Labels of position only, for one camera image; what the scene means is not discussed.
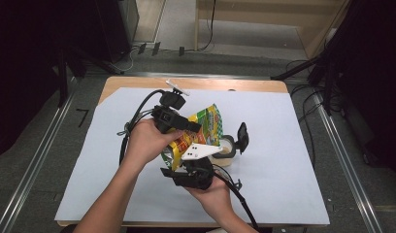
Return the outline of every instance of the white paper sheet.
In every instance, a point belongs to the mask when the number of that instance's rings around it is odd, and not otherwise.
[[[154,89],[120,88],[96,108],[55,220],[80,220],[107,186],[118,167],[123,130],[144,98]],[[227,168],[243,183],[246,198],[260,224],[326,225],[329,218],[310,158],[287,93],[190,90],[179,111],[188,117],[213,103],[218,106],[224,134],[236,139],[247,124],[249,145]],[[158,104],[153,96],[144,110]],[[140,175],[124,221],[214,222],[182,187],[163,177],[160,156]],[[233,195],[237,214],[249,222]]]

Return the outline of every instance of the tabletop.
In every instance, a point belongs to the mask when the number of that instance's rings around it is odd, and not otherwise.
[[[77,223],[106,187],[118,167],[121,137],[116,135],[141,101],[168,78],[111,77],[107,80],[88,129],[55,220]],[[249,145],[226,167],[240,179],[246,198],[261,227],[324,226],[329,218],[322,200],[297,117],[286,86],[277,81],[171,79],[190,91],[179,110],[188,117],[212,104],[222,116],[224,134],[236,135],[247,124]],[[158,96],[145,108],[158,104]],[[216,227],[199,202],[171,179],[162,176],[161,157],[139,176],[123,225]],[[249,218],[237,198],[237,215]]]

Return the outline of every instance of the hand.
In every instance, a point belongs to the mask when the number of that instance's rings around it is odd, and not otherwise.
[[[215,221],[234,214],[231,204],[229,188],[217,177],[213,178],[213,183],[206,190],[185,187],[193,197],[195,197],[204,208],[205,212]]]
[[[128,161],[144,167],[158,156],[168,144],[178,139],[182,132],[176,130],[162,134],[155,127],[153,119],[140,120],[131,132],[122,164]]]

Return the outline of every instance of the gray floor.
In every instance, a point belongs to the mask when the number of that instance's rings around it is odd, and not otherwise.
[[[130,72],[213,74],[263,80],[284,72],[289,61],[299,58],[297,52],[292,52],[292,54],[295,55],[288,57],[237,56],[224,51],[222,54],[192,52],[178,56],[176,52],[163,50],[158,55],[151,56],[151,50],[146,50],[140,55],[136,52],[132,53],[133,68],[125,72],[125,75],[131,75]],[[130,65],[129,57],[117,63],[117,66],[121,68],[127,68]],[[71,107],[11,232],[59,232],[62,229],[53,218],[80,154],[86,130],[103,85],[106,78],[110,76],[91,64],[87,67],[88,73],[78,85]],[[297,74],[297,78],[288,79],[286,81],[288,90],[291,90],[297,83],[305,83],[307,75],[308,71],[304,71]],[[294,95],[293,103],[298,117],[302,115],[303,102],[310,93],[312,90],[306,88]],[[57,101],[58,95],[55,93],[29,123],[16,144],[0,156],[0,218],[55,115]],[[307,109],[309,109],[314,102],[310,101],[307,104]],[[83,112],[77,109],[89,110],[88,117],[81,127],[79,125],[83,119]],[[333,119],[337,122],[349,158],[377,210],[376,214],[383,232],[396,232],[396,174],[388,168],[372,168],[365,164],[362,151],[356,144],[346,121],[337,113],[334,113]],[[368,232],[321,116],[315,112],[308,117],[308,120],[315,143],[315,172],[331,221],[327,227],[311,228],[308,232]],[[306,145],[311,152],[310,137],[305,123],[301,123],[300,126]],[[276,228],[274,232],[303,232],[303,229],[299,227]]]

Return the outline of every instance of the snack bag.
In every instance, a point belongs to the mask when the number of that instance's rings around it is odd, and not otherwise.
[[[161,152],[165,164],[173,171],[181,166],[181,157],[192,143],[219,146],[219,138],[223,135],[222,119],[216,104],[190,116],[188,120],[202,125],[199,132],[185,130],[180,138]]]

